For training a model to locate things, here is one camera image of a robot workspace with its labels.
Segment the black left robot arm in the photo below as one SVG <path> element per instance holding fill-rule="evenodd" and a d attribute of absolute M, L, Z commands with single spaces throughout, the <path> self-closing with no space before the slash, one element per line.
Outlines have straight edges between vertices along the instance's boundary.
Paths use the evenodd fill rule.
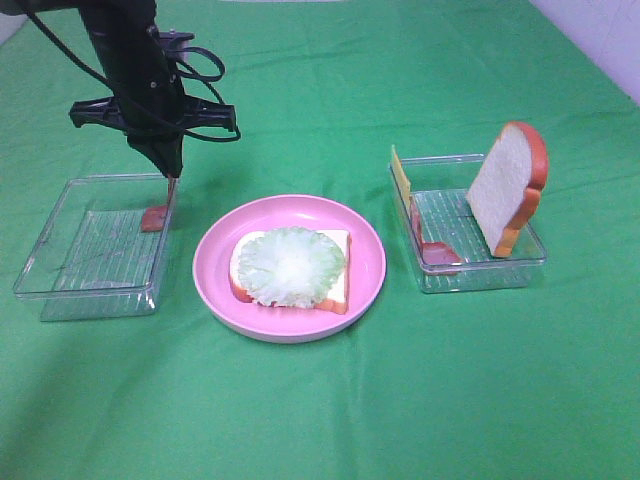
<path fill-rule="evenodd" d="M 39 18 L 64 9 L 79 12 L 102 66 L 81 61 Z M 205 100 L 188 95 L 183 80 L 211 89 L 225 66 L 213 52 L 191 45 L 189 32 L 158 29 L 153 1 L 4 1 L 6 15 L 26 15 L 76 66 L 104 84 L 111 96 L 73 104 L 76 127 L 97 124 L 121 131 L 128 145 L 168 179 L 181 175 L 185 137 L 202 139 L 199 128 L 223 128 L 225 141 L 241 137 L 235 108 L 220 95 Z"/>

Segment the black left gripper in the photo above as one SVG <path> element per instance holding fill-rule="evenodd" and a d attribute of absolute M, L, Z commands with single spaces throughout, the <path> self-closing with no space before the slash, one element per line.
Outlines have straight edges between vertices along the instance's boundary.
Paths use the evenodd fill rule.
<path fill-rule="evenodd" d="M 236 140 L 235 107 L 223 101 L 212 86 L 226 73 L 225 66 L 217 66 L 218 73 L 205 75 L 186 64 L 177 71 L 177 77 L 197 80 L 204 84 L 216 98 L 214 102 L 185 95 L 181 100 L 181 115 L 177 120 L 167 120 L 151 108 L 136 102 L 118 86 L 86 64 L 80 69 L 107 86 L 114 95 L 94 100 L 78 101 L 69 111 L 72 124 L 80 128 L 87 124 L 101 125 L 126 135 L 155 136 L 177 133 L 164 141 L 151 137 L 128 137 L 127 143 L 144 155 L 167 178 L 179 178 L 183 169 L 183 139 L 229 143 Z"/>

